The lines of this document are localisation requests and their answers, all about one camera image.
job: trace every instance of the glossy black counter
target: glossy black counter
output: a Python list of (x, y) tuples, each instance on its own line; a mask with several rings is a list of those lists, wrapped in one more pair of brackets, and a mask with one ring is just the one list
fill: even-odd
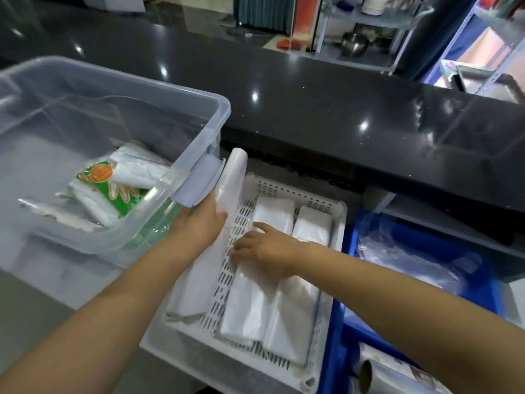
[(0, 24), (5, 58), (57, 54), (216, 92), (231, 102), (223, 138), (233, 143), (391, 189), (429, 186), (525, 211), (522, 106), (146, 19), (24, 3), (30, 22)]

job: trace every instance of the right arm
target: right arm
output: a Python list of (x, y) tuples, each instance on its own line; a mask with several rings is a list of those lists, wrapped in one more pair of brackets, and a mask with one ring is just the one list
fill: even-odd
[(233, 261), (307, 280), (337, 298), (454, 394), (525, 393), (525, 331), (437, 287), (262, 223)]

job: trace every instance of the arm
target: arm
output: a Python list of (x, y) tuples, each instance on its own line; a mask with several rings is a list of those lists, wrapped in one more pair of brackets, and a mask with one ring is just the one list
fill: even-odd
[(213, 191), (181, 210), (165, 240), (0, 377), (0, 392), (111, 392), (167, 292), (225, 221)]
[(407, 275), (254, 225), (265, 233), (240, 238), (234, 261), (316, 285), (454, 394), (525, 392), (525, 331), (517, 326)]

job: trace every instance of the green package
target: green package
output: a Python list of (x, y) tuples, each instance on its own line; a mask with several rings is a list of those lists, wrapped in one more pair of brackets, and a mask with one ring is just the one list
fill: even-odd
[(82, 170), (77, 178), (95, 187), (106, 197), (122, 216), (128, 213), (145, 197), (149, 190), (108, 181), (113, 175), (113, 166), (104, 160)]

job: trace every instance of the white plastic basket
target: white plastic basket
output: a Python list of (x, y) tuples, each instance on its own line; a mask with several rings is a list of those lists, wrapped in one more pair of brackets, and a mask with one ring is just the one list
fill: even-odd
[(258, 196), (294, 200), (296, 216), (301, 206), (313, 207), (330, 213), (333, 218), (330, 247), (338, 251), (341, 250), (346, 221), (346, 205), (343, 202), (322, 198), (312, 193), (256, 176), (253, 173), (248, 173), (243, 183), (243, 201), (240, 202), (235, 224), (230, 231), (223, 269), (217, 282), (210, 310), (206, 315), (201, 315), (198, 319), (190, 320), (186, 318), (184, 321), (167, 321), (166, 324), (253, 369), (279, 380), (295, 390), (304, 393), (315, 393), (319, 385), (332, 312), (333, 298), (331, 296), (321, 292), (308, 360), (303, 367), (263, 350), (260, 342), (256, 342), (252, 347), (248, 348), (225, 340), (218, 333), (220, 320), (224, 314), (228, 298), (228, 291), (235, 274), (235, 270), (229, 263), (229, 255), (235, 240), (244, 234), (246, 228), (249, 228), (247, 225)]

